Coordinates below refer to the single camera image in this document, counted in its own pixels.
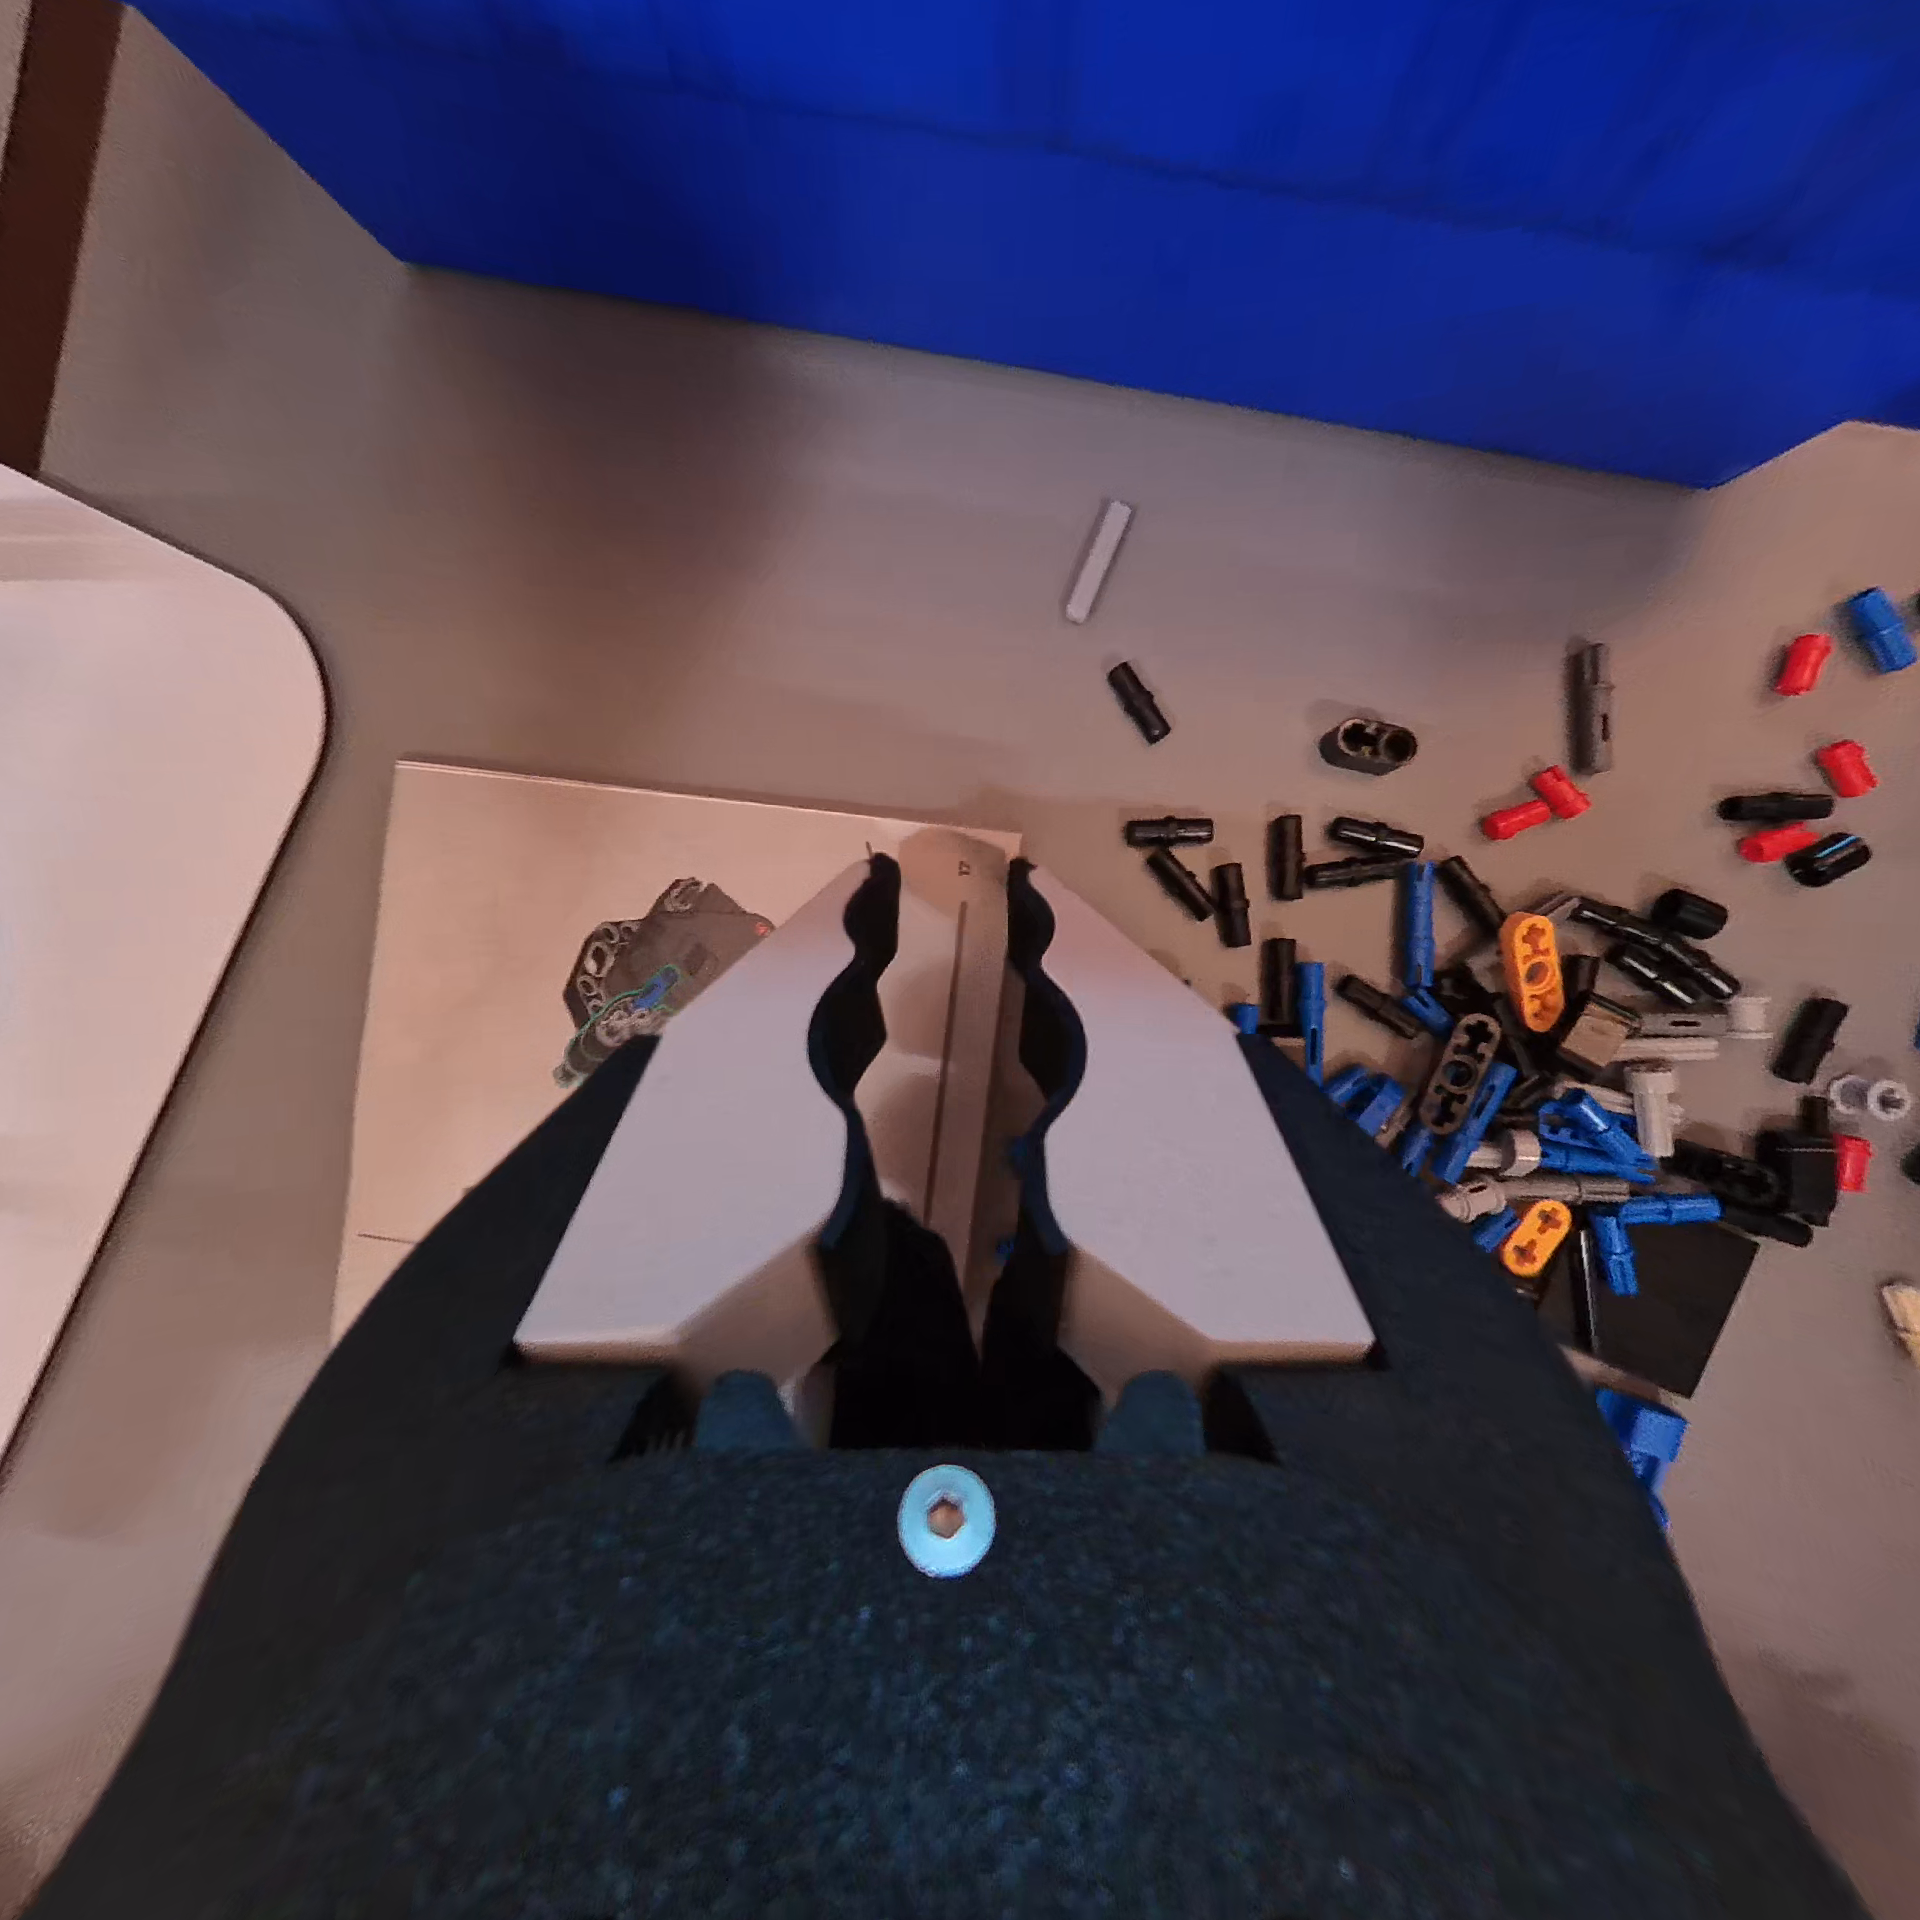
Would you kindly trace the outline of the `blue plastic bin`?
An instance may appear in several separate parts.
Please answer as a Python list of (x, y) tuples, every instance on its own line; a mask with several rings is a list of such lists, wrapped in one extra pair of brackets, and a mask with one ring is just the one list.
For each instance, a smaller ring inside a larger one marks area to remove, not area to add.
[(381, 248), (1716, 488), (1918, 427), (1918, 4), (137, 4)]

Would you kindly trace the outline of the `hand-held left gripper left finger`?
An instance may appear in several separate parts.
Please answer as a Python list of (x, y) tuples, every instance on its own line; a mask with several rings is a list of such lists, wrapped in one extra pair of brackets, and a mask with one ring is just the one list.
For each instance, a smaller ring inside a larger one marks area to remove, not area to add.
[(889, 1205), (854, 1090), (889, 1040), (898, 904), (898, 863), (854, 863), (664, 1029), (520, 1319), (521, 1359), (785, 1385), (866, 1341)]

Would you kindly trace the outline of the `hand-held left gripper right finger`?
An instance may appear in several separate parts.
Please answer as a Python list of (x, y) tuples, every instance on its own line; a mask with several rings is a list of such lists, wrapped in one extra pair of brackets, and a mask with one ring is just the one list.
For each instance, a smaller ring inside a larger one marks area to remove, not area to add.
[(1373, 1328), (1242, 1035), (1062, 879), (1004, 872), (989, 1405), (1089, 1436), (1123, 1389), (1356, 1370)]

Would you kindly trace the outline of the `pile of small lego pins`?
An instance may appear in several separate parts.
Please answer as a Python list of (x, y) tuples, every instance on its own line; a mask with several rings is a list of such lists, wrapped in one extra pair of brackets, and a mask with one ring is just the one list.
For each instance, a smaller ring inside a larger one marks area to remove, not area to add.
[(1356, 1370), (1227, 1370), (1192, 1439), (1261, 1461), (1330, 1461), (1393, 1509), (1458, 1509), (1499, 1536), (1619, 1521), (1622, 1475), (1659, 1489), (1686, 1418), (1565, 1370), (1536, 1303), (1570, 1273), (1589, 1336), (1606, 1310), (1656, 1333), (1656, 1270), (1747, 1273), (1757, 1239), (1810, 1245), (1862, 1187), (1870, 1144), (1833, 1123), (1812, 1081), (1849, 1006), (1803, 996), (1771, 1074), (1791, 1128), (1752, 1153), (1675, 1136), (1672, 1064), (1745, 1035), (1747, 980), (1701, 946), (1727, 912), (1666, 893), (1650, 914), (1585, 893), (1515, 912), (1462, 856), (1434, 860), (1388, 823), (1331, 821), (1338, 860), (1299, 856), (1299, 821), (1268, 827), (1268, 893), (1297, 909), (1393, 885), (1393, 993), (1327, 980), (1292, 941), (1261, 951), (1261, 1006), (1234, 1027), (1373, 1328)]

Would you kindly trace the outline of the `lego instruction booklet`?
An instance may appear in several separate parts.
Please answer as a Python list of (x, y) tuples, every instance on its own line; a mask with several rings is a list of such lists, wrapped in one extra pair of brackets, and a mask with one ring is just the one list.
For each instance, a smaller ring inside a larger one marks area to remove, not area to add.
[(881, 1197), (976, 1290), (976, 1189), (1018, 837), (493, 772), (396, 768), (332, 1338), (617, 1041), (870, 856), (901, 870), (886, 1044), (854, 1104)]

